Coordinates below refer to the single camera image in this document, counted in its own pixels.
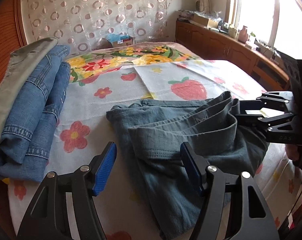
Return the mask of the person's right hand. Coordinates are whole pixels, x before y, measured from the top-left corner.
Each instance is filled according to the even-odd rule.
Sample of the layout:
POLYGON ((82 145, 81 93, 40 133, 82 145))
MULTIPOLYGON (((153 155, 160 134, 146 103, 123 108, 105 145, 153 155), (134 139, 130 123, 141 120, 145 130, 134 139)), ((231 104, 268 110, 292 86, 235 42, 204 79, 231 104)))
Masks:
POLYGON ((296 167, 302 169, 302 146, 286 144, 286 154, 296 167))

